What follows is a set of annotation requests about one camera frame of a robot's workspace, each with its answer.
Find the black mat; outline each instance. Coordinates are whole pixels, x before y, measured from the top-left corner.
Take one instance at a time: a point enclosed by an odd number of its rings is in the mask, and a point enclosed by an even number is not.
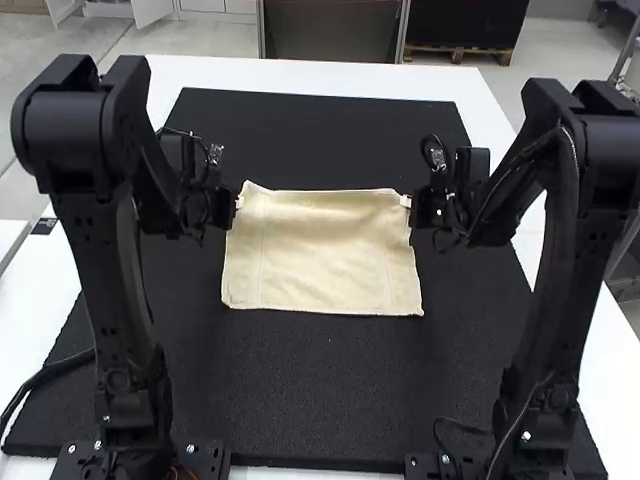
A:
[[[228,182],[268,188],[408,193],[428,175],[418,148],[426,132],[468,144],[450,103],[188,89],[168,125],[223,143]],[[144,238],[174,433],[220,438],[234,463],[399,472],[405,453],[435,449],[436,416],[489,426],[530,297],[518,260],[510,247],[438,255],[426,232],[412,242],[425,316],[359,318],[229,310],[222,232],[203,249]],[[51,359],[88,345],[81,297]],[[5,451],[55,456],[69,439],[94,438],[92,384],[88,367],[31,395]],[[571,466],[580,478],[606,478],[583,421]]]

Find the table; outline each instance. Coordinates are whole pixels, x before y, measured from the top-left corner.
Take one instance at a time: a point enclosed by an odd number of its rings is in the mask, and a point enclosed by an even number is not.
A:
[[[0,220],[0,276],[30,229],[26,220]]]
[[[147,110],[164,124],[184,86],[274,93],[455,101],[474,146],[491,149],[492,168],[515,134],[481,74],[456,66],[341,64],[284,60],[148,56],[152,69]],[[52,213],[49,209],[45,216]],[[513,240],[533,285],[544,232],[543,199],[523,219]],[[49,236],[31,236],[0,281],[0,404],[46,358],[80,291],[71,250],[58,224]],[[35,324],[33,319],[46,322]],[[634,445],[640,431],[640,342],[606,287],[600,293],[582,365],[580,401],[612,480],[640,472]],[[0,456],[0,480],[48,478],[54,460]],[[303,476],[379,478],[362,473],[233,468],[234,480]]]

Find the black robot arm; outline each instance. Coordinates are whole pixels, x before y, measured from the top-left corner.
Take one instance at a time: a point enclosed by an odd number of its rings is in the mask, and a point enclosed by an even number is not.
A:
[[[486,470],[457,469],[465,479],[567,471],[604,268],[640,201],[640,115],[631,102],[604,82],[582,82],[572,95],[546,79],[529,80],[522,97],[525,124],[490,177],[486,150],[461,148],[449,160],[437,137],[423,142],[432,177],[411,216],[416,228],[449,232],[449,245],[500,246],[547,192],[533,301],[494,406],[496,446]]]
[[[96,345],[104,478],[112,467],[135,480],[163,478],[174,462],[171,388],[146,302],[138,227],[178,237],[206,225],[228,229],[235,212],[215,165],[195,179],[193,162],[184,162],[193,135],[161,132],[181,137],[170,143],[180,145],[186,178],[171,168],[166,139],[146,114],[149,78],[141,57],[121,57],[101,79],[89,57],[61,56],[20,95],[11,119],[18,159],[51,196],[76,260]],[[638,205],[640,118],[632,104],[598,82],[571,95],[555,81],[531,80],[523,99],[527,120],[490,177],[486,150],[449,155],[436,136],[422,145],[433,172],[414,195],[413,228],[469,247],[504,245],[547,191],[534,301],[493,413],[496,447],[479,469],[440,462],[441,478],[546,479],[564,471],[604,268]],[[227,452],[205,450],[228,466]],[[407,456],[408,478],[427,477],[419,455]]]
[[[146,111],[150,74],[144,57],[120,57],[100,78],[90,57],[62,55],[18,97],[11,117],[18,159],[50,195],[76,260],[96,348],[102,446],[132,480],[164,478],[174,454],[171,385],[142,282],[138,228],[175,238],[207,224],[229,229],[235,213],[216,165],[195,180],[167,161],[167,137],[156,137]],[[192,138],[177,137],[187,146]]]

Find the pallet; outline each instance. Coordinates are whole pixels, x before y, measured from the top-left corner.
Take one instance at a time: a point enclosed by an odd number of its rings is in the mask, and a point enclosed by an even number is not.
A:
[[[431,47],[428,45],[406,45],[404,47],[403,59],[405,62],[413,61],[414,52],[447,52],[451,56],[451,63],[460,65],[465,53],[480,53],[492,55],[498,65],[508,67],[511,65],[513,48],[479,48],[479,47]]]

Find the cloth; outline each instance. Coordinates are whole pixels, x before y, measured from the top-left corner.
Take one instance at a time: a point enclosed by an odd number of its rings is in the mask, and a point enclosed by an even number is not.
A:
[[[222,301],[237,309],[423,315],[407,197],[272,191],[245,182],[227,232]]]

